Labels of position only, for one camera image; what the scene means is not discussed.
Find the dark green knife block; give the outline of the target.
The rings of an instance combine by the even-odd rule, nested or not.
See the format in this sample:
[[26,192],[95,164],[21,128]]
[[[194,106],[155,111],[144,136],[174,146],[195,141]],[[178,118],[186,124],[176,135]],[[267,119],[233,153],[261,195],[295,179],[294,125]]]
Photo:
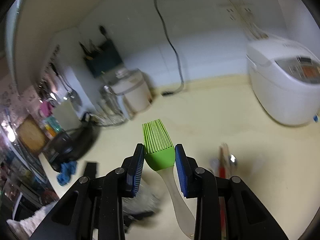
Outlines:
[[99,25],[99,32],[105,38],[104,42],[96,46],[92,40],[89,40],[89,48],[79,42],[84,53],[83,60],[94,78],[100,77],[123,64],[122,58],[109,38],[103,25]]

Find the black electric griddle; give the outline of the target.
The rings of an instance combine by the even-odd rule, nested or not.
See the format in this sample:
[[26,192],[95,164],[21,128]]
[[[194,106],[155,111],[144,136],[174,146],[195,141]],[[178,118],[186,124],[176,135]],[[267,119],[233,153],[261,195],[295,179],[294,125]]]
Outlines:
[[42,153],[54,171],[60,172],[63,163],[77,161],[86,154],[97,138],[95,124],[93,116],[85,112],[78,128],[61,131],[48,142]]

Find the metal spoon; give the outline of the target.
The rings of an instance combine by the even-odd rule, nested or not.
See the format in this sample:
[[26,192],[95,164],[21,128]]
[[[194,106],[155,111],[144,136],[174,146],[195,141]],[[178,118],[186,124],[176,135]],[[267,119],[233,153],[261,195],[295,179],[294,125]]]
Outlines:
[[230,173],[230,176],[235,174],[237,167],[238,167],[237,158],[233,154],[230,154],[230,156],[229,156],[229,173]]

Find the white rice cooker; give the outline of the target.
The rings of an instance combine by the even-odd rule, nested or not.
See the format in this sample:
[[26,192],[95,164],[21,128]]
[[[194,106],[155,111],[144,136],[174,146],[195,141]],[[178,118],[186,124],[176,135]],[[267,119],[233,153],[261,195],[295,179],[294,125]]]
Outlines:
[[319,59],[283,38],[249,42],[246,56],[253,92],[268,115],[286,126],[312,122],[319,110]]

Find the white cutting board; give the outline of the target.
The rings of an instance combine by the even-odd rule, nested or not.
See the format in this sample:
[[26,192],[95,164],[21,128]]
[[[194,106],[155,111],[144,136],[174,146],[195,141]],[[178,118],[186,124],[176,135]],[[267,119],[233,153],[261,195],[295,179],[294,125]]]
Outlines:
[[52,114],[61,128],[65,131],[76,129],[81,126],[81,121],[69,100],[61,102],[52,109]]

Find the disposable chopsticks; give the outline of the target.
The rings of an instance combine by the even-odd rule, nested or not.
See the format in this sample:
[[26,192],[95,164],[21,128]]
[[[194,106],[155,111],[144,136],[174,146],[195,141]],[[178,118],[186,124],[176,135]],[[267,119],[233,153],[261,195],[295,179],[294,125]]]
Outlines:
[[226,143],[222,143],[220,146],[220,166],[226,170],[229,168],[229,148]]

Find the wooden cutting board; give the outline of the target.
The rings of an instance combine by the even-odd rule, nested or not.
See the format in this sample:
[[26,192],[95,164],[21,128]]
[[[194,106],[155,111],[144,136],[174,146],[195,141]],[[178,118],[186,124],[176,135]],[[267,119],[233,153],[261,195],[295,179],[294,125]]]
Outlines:
[[28,115],[16,129],[19,140],[33,156],[37,157],[48,144],[49,138],[31,115]]

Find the glass jar with metal lid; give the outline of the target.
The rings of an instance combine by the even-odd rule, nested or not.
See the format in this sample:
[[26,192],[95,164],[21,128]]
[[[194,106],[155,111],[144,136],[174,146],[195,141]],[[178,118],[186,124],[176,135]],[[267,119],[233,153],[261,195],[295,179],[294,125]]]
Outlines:
[[101,107],[112,121],[113,124],[119,125],[125,122],[125,117],[120,109],[117,101],[117,96],[115,95],[112,88],[108,85],[104,85],[100,89],[101,94]]

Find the beige electric cooker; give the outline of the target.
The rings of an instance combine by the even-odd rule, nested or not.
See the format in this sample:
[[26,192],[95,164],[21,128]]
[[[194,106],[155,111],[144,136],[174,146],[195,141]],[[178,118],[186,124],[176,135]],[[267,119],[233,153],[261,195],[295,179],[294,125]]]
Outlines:
[[153,98],[140,70],[122,68],[116,72],[116,78],[118,82],[111,88],[125,118],[131,120],[135,114],[151,106]]

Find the blue cloth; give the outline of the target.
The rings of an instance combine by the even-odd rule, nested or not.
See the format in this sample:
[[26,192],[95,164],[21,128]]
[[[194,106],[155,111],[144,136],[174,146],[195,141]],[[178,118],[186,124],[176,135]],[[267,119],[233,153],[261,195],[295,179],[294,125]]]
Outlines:
[[57,175],[57,182],[60,186],[65,186],[70,182],[71,176],[76,173],[76,167],[76,161],[61,164],[60,173]]

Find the small white plastic spoon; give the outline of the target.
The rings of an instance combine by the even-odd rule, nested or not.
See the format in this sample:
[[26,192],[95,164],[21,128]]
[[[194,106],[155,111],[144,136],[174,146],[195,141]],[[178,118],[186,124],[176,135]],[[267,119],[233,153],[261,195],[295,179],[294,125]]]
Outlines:
[[218,158],[210,159],[210,170],[213,173],[213,175],[218,176],[219,175],[219,167],[220,167],[220,161]]

